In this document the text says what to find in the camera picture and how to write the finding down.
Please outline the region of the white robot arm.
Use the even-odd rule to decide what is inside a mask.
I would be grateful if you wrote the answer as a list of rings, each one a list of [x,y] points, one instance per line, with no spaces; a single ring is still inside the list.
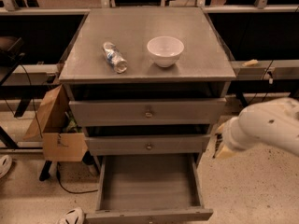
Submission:
[[[214,158],[225,159],[257,144],[299,155],[299,102],[279,98],[249,105],[216,131]]]

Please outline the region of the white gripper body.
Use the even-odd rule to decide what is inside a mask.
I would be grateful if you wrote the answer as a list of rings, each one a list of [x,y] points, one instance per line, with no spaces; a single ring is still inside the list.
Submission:
[[[240,128],[239,118],[233,117],[224,123],[222,141],[235,152],[249,149],[248,136]]]

